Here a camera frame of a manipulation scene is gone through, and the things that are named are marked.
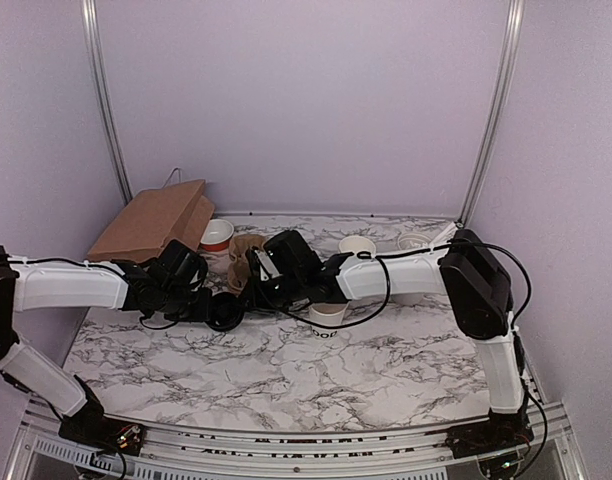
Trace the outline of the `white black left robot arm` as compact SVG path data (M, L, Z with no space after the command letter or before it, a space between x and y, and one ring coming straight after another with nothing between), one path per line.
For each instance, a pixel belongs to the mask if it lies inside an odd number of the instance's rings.
M200 288L206 261L178 241L145 264L129 260L76 262L9 255L0 246L0 374L47 401L61 417L61 433L92 445L135 435L137 425L106 416L91 388L23 340L17 313L51 308L105 308L196 321L207 312Z

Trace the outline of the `white paper coffee cup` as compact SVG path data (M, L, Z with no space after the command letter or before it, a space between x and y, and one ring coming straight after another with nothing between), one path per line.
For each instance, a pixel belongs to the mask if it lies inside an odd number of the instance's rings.
M315 323L311 325L311 333L316 339L330 340L337 335L336 327L342 325L347 304L318 303L309 307L308 320Z

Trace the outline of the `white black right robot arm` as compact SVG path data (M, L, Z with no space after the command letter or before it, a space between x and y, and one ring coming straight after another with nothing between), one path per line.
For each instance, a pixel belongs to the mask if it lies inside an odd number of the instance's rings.
M525 360L515 326L511 277L497 260L500 247L459 229L444 244L373 255L337 253L323 261L296 230L283 231L246 253L250 277L241 298L247 309L284 315L293 303L347 304L380 296L447 296L459 330L482 363L490 408L483 422L452 429L459 447L501 448L532 439Z

